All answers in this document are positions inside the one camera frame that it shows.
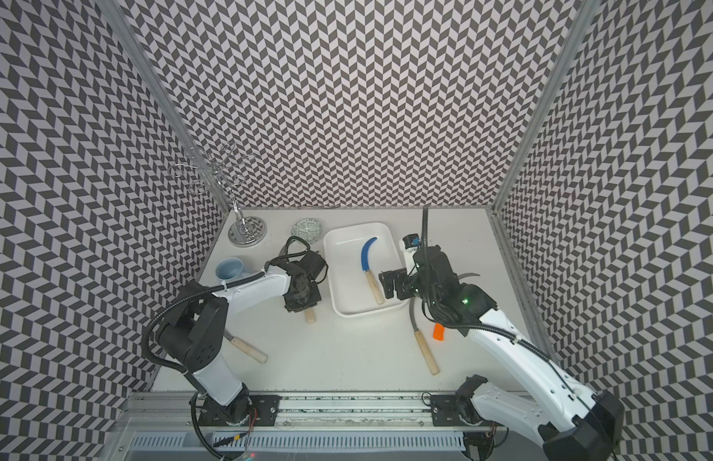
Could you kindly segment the blue blade wooden handle sickle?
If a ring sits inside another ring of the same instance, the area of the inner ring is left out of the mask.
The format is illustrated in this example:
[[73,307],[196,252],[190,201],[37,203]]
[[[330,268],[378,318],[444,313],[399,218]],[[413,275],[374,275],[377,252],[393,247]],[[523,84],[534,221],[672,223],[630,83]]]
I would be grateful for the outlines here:
[[377,278],[375,277],[373,271],[371,270],[370,261],[369,261],[369,251],[371,250],[372,245],[376,241],[377,241],[377,238],[372,237],[364,243],[364,245],[362,246],[361,252],[360,252],[360,264],[361,264],[362,271],[365,274],[366,280],[370,286],[370,289],[372,291],[372,294],[375,298],[377,305],[384,305],[385,297],[383,296],[383,293],[381,292],[381,288],[379,287],[379,284],[377,283]]

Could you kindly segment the white plastic storage box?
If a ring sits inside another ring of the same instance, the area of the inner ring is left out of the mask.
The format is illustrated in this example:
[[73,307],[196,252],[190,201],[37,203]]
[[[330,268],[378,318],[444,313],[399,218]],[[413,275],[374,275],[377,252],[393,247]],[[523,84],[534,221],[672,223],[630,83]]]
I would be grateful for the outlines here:
[[383,293],[379,273],[406,267],[387,225],[372,222],[342,227],[330,230],[324,237],[332,307],[343,318],[376,315],[407,306],[406,300],[397,297],[385,299],[384,305],[377,305],[360,264],[362,246],[372,237],[376,237],[377,241],[369,251],[369,261]]

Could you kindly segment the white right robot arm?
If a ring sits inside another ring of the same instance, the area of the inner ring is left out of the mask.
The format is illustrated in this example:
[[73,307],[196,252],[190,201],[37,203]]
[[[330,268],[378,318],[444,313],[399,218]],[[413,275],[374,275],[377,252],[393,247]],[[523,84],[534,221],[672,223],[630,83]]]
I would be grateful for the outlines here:
[[529,393],[522,398],[473,375],[454,393],[463,424],[504,426],[540,447],[550,460],[614,460],[625,407],[558,366],[523,335],[483,289],[460,280],[440,246],[429,243],[429,208],[419,234],[404,238],[406,268],[381,273],[388,298],[419,299],[424,317],[455,330],[504,366]]

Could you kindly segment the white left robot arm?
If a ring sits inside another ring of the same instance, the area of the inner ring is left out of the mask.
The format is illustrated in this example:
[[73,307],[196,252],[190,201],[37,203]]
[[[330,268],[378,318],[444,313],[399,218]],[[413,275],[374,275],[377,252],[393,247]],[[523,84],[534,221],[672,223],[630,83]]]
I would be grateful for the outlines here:
[[326,274],[325,258],[306,240],[291,236],[281,253],[252,275],[216,286],[187,284],[144,328],[142,356],[181,373],[227,423],[250,421],[249,389],[221,353],[229,315],[278,297],[289,312],[315,307]]

